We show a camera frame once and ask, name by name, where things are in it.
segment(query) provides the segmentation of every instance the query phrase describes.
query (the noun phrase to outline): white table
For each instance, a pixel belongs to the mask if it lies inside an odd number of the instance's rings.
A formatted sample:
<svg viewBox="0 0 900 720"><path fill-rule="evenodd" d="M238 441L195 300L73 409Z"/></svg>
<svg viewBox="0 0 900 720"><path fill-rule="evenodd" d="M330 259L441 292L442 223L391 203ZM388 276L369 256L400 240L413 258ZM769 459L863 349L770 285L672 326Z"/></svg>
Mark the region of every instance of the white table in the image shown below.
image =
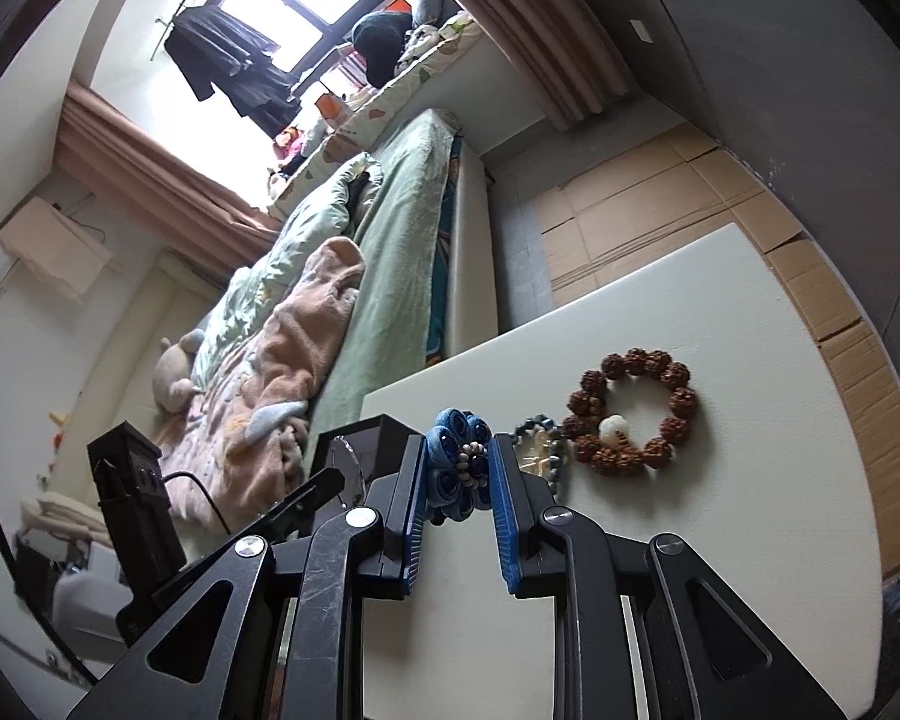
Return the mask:
<svg viewBox="0 0 900 720"><path fill-rule="evenodd" d="M631 346L690 367L693 439L655 480L572 464L566 504L621 536L684 536L856 717L874 696L881 613L863 465L817 348L736 225L376 391L362 412L422 432L454 406L506 432L562 418L581 372ZM614 402L638 442L666 413L653 382ZM551 717L552 603L506 594L489 512L428 526L413 597L367 604L365 691L381 720Z"/></svg>

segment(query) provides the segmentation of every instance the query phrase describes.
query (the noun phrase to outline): gray tile floor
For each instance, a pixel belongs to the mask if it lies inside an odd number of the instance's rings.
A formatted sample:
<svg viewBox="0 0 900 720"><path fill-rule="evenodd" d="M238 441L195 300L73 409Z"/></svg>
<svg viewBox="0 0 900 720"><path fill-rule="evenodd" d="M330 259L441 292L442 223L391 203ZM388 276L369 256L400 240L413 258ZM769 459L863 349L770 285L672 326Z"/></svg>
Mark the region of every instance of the gray tile floor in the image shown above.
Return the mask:
<svg viewBox="0 0 900 720"><path fill-rule="evenodd" d="M533 200L683 119L651 97L625 100L570 132L543 137L490 170L490 230L500 332L554 309Z"/></svg>

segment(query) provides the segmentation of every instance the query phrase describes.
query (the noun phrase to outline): curtain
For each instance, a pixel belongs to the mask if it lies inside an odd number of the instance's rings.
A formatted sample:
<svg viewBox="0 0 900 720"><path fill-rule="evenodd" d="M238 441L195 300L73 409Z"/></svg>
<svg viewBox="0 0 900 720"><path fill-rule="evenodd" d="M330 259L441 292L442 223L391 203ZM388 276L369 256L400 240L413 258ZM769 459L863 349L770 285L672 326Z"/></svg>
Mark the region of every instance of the curtain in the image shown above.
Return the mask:
<svg viewBox="0 0 900 720"><path fill-rule="evenodd" d="M53 162L213 275L256 262L280 223L170 154L106 100L71 81Z"/></svg>
<svg viewBox="0 0 900 720"><path fill-rule="evenodd" d="M626 65L583 0L456 1L504 52L558 129L631 90Z"/></svg>

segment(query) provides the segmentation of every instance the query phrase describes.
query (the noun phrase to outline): stuffed animal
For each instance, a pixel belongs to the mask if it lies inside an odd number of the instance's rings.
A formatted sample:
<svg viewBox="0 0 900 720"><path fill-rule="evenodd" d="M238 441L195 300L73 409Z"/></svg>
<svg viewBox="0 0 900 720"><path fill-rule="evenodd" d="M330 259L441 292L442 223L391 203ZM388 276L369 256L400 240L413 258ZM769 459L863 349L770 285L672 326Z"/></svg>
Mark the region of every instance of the stuffed animal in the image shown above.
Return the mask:
<svg viewBox="0 0 900 720"><path fill-rule="evenodd" d="M182 412L194 393L190 371L194 357L203 343L203 331L191 330L177 343L169 338L160 339L163 354L154 367L154 400L167 413Z"/></svg>

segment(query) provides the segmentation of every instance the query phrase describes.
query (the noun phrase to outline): green blanket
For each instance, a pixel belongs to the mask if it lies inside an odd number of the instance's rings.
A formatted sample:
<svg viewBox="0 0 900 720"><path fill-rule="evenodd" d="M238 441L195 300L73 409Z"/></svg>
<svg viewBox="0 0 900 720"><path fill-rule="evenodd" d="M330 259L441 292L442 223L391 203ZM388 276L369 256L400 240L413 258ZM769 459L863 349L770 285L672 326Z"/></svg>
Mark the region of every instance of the green blanket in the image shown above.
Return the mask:
<svg viewBox="0 0 900 720"><path fill-rule="evenodd" d="M424 111L374 150L384 183L354 235L367 270L313 410L306 473L320 433L358 420L365 395L423 370L440 199L457 130L448 118Z"/></svg>

